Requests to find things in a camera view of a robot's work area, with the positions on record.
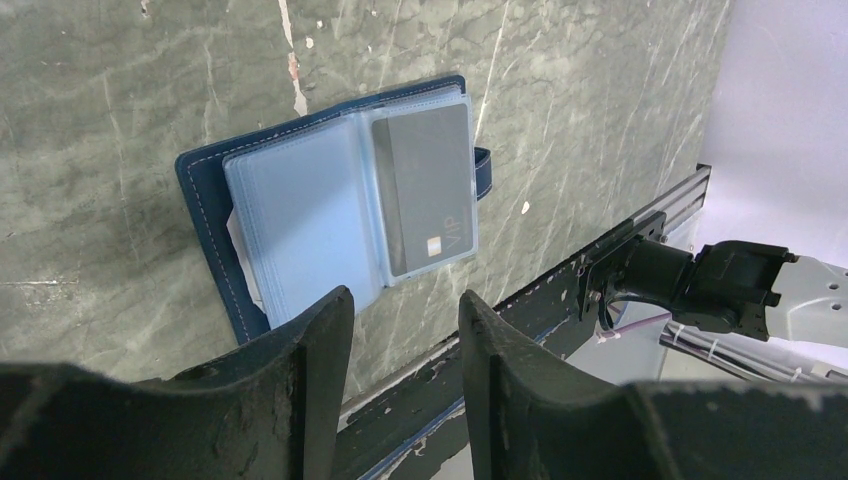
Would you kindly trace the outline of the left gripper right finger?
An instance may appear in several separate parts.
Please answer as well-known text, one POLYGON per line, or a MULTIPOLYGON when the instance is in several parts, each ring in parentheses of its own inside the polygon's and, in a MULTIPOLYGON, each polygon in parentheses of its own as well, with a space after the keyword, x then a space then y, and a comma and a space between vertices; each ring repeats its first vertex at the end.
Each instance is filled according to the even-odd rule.
POLYGON ((475 292, 459 301, 477 479, 633 479, 636 420, 613 384, 561 360, 475 292))

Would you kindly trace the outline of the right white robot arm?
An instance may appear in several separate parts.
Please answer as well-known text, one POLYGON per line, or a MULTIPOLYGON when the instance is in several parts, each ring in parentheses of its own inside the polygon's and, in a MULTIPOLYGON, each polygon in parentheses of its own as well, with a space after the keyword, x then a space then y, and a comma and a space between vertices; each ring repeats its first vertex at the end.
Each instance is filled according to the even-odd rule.
POLYGON ((660 307, 704 332, 844 348, 847 270, 786 247, 729 240, 693 254, 662 243, 657 210, 628 219, 576 257, 578 315, 604 330, 609 305, 660 307))

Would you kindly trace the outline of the blue leather card holder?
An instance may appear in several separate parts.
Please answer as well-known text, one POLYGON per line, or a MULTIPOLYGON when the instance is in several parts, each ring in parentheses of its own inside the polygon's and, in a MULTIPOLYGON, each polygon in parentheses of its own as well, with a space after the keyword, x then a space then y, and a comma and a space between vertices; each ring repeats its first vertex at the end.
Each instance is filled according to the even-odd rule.
POLYGON ((357 310, 401 279, 388 254, 370 123, 393 108, 469 102, 479 202, 493 186, 491 153, 473 143, 465 78, 448 74, 347 100, 180 154, 175 173, 239 343, 279 328, 329 290, 347 287, 357 310))

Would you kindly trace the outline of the grey VIP credit card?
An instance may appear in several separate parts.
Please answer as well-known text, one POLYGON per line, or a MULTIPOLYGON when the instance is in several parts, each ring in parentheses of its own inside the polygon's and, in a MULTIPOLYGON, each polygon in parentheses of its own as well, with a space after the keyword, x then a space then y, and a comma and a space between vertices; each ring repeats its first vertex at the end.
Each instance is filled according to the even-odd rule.
POLYGON ((372 119, 370 134, 390 277, 475 253, 469 102, 386 109, 372 119))

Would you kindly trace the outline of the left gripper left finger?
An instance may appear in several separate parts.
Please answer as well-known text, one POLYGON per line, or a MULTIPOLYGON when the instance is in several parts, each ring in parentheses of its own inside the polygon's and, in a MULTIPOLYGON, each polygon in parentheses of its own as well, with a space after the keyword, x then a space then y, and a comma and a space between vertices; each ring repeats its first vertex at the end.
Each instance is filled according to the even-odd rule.
POLYGON ((326 479, 354 320, 336 287, 284 326, 165 382, 155 479, 326 479))

